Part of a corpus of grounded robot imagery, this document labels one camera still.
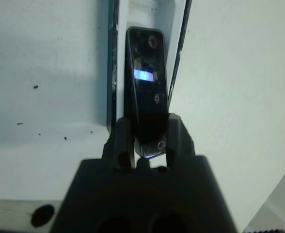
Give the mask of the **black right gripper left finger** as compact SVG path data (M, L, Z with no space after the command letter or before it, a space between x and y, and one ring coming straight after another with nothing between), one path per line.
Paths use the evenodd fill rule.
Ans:
M134 136L128 118L119 119L104 145L102 159L115 171L130 172L135 167Z

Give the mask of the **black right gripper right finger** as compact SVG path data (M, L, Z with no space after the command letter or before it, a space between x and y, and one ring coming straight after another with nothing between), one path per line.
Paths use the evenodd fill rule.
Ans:
M167 166L189 162L194 155L194 142L185 124L179 115L170 113L166 131Z

